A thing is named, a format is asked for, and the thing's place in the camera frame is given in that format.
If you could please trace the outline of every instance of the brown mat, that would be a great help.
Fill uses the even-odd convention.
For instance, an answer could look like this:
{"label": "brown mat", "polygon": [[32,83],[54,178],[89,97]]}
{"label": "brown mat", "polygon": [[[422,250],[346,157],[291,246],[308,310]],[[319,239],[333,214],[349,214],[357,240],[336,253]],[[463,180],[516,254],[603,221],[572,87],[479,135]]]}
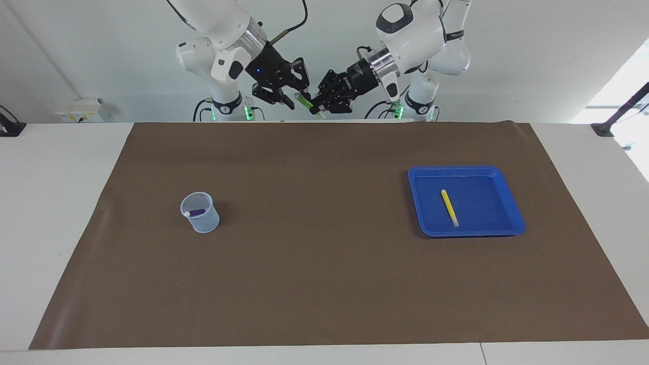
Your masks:
{"label": "brown mat", "polygon": [[[406,172],[492,164],[528,232],[435,240]],[[180,215],[215,197],[219,228]],[[529,125],[136,125],[31,349],[649,338]]]}

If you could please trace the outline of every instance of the black stand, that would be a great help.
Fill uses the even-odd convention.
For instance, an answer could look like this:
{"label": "black stand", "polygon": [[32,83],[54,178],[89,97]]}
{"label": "black stand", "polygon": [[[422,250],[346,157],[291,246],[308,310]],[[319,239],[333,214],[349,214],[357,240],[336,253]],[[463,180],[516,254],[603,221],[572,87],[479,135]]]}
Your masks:
{"label": "black stand", "polygon": [[611,133],[611,127],[613,126],[613,124],[616,124],[623,115],[631,110],[647,94],[649,94],[649,82],[646,83],[643,88],[641,88],[640,91],[638,91],[633,97],[631,97],[631,99],[629,99],[626,104],[622,105],[622,107],[619,108],[617,112],[611,117],[611,119],[606,121],[606,123],[591,124],[591,127],[600,137],[614,137],[613,133]]}
{"label": "black stand", "polygon": [[0,129],[0,137],[18,137],[20,133],[27,126],[26,123],[13,122],[8,120],[4,115],[0,114],[0,125],[3,126],[6,130],[2,131]]}

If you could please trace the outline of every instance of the purple marker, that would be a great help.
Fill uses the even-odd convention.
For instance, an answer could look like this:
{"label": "purple marker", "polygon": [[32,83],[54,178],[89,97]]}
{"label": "purple marker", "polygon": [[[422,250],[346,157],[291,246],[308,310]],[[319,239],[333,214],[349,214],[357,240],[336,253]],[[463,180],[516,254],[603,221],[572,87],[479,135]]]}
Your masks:
{"label": "purple marker", "polygon": [[191,217],[196,217],[200,216],[201,214],[205,214],[207,210],[205,209],[196,209],[196,210],[190,210],[189,212],[185,212],[185,217],[191,218]]}

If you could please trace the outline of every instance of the translucent blue cup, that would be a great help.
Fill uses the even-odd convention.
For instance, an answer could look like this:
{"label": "translucent blue cup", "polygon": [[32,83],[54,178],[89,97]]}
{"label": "translucent blue cup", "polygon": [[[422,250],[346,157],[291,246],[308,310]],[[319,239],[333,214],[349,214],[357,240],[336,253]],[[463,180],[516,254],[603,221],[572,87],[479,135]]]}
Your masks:
{"label": "translucent blue cup", "polygon": [[183,199],[180,213],[190,221],[194,231],[201,234],[214,231],[221,222],[221,217],[214,208],[214,200],[204,192],[192,193]]}

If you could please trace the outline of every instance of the white table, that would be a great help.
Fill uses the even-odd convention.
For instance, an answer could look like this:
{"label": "white table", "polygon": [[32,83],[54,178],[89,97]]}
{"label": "white table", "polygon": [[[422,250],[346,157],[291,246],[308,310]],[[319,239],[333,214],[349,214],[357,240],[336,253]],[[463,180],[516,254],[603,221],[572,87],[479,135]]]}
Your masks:
{"label": "white table", "polygon": [[[131,127],[29,125],[0,140],[0,364],[649,363],[649,340],[26,351]],[[649,321],[649,183],[588,126],[533,127]]]}

